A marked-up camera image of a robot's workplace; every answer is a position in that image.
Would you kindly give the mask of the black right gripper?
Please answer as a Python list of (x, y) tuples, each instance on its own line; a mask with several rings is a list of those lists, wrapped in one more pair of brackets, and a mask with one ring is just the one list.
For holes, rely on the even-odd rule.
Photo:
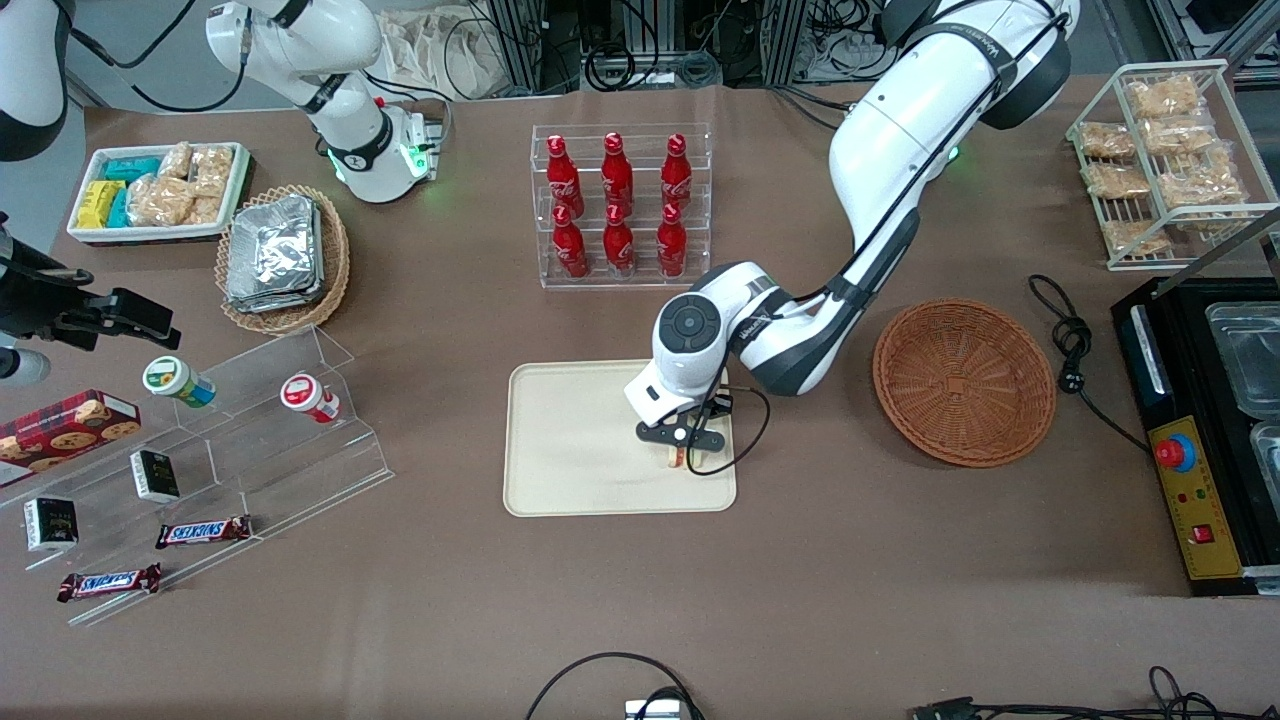
[(76, 288), (76, 270), (15, 240), (1, 228), (1, 332), (29, 338), (55, 320), (55, 341), (95, 351), (99, 333), (179, 347), (174, 313), (131, 290), (113, 290), (95, 300), (95, 313), (64, 313)]

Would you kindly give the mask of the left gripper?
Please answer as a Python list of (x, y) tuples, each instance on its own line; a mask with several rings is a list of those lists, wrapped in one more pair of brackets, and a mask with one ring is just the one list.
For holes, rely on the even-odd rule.
[(636, 437), (649, 445), (692, 448), (704, 454), (722, 452), (726, 438), (719, 430), (719, 416), (690, 415), (689, 420), (663, 421), (701, 407), (716, 393), (728, 379), (728, 373), (718, 370), (717, 378), (713, 378), (713, 370), (710, 365), (645, 365), (625, 386), (625, 397), (640, 419)]

